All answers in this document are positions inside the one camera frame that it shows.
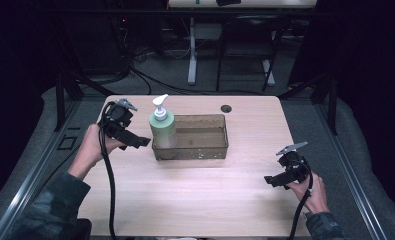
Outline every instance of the soap dispenser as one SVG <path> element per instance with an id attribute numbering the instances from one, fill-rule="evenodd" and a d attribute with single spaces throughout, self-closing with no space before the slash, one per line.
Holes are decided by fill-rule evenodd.
<path id="1" fill-rule="evenodd" d="M 151 132 L 153 133 L 153 144 L 157 149 L 175 148 L 178 142 L 175 116 L 171 111 L 163 108 L 163 102 L 168 96 L 168 94 L 165 94 L 153 100 L 153 104 L 157 109 L 149 118 Z"/>

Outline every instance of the hand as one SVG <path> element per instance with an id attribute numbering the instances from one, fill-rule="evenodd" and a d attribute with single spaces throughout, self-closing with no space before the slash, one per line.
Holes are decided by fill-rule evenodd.
<path id="1" fill-rule="evenodd" d="M 325 192 L 325 185 L 321 177 L 319 177 L 316 173 L 312 172 L 313 175 L 313 186 L 312 192 L 310 193 L 310 197 L 307 199 L 305 206 L 312 213 L 316 214 L 319 212 L 329 212 L 327 205 L 327 195 Z M 309 178 L 308 176 L 301 183 L 289 183 L 287 187 L 289 187 L 296 194 L 297 199 L 301 200 L 309 186 Z"/>
<path id="2" fill-rule="evenodd" d="M 101 155 L 101 147 L 98 132 L 100 127 L 97 124 L 91 124 L 85 132 L 84 139 L 75 160 L 70 166 L 68 173 L 81 180 L 85 178 L 89 170 L 103 159 Z M 125 144 L 118 140 L 105 136 L 107 154 L 110 154 L 115 148 L 124 146 Z"/>

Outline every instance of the sleeve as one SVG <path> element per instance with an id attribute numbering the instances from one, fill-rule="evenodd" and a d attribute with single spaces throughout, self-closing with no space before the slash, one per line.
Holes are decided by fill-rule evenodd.
<path id="1" fill-rule="evenodd" d="M 8 239 L 68 239 L 90 186 L 63 173 L 17 219 Z"/>
<path id="2" fill-rule="evenodd" d="M 317 213 L 308 218 L 306 227 L 314 240 L 317 239 L 350 239 L 337 219 L 330 212 Z"/>

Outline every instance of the table top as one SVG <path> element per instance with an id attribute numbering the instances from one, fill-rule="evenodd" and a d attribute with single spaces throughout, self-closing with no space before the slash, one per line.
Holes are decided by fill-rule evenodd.
<path id="1" fill-rule="evenodd" d="M 127 98 L 137 112 L 128 130 L 152 138 L 148 117 L 156 96 Z M 221 106 L 232 111 L 222 113 Z M 264 176 L 284 172 L 275 154 L 293 140 L 280 104 L 271 96 L 169 96 L 176 115 L 224 114 L 226 159 L 155 160 L 148 147 L 110 155 L 116 181 L 114 229 L 118 236 L 288 236 L 298 205 L 292 191 L 268 185 Z M 109 234 L 110 185 L 103 161 L 84 180 L 91 186 L 79 210 L 92 235 Z M 309 236 L 301 216 L 297 236 Z"/>
<path id="2" fill-rule="evenodd" d="M 314 8 L 317 0 L 241 0 L 222 8 Z M 172 8 L 214 8 L 219 7 L 216 0 L 169 0 Z"/>

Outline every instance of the transparent container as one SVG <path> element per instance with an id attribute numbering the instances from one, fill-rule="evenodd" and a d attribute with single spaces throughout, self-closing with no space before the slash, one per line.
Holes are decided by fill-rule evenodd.
<path id="1" fill-rule="evenodd" d="M 228 149 L 225 116 L 175 115 L 178 144 L 159 148 L 152 144 L 157 160 L 225 159 Z"/>

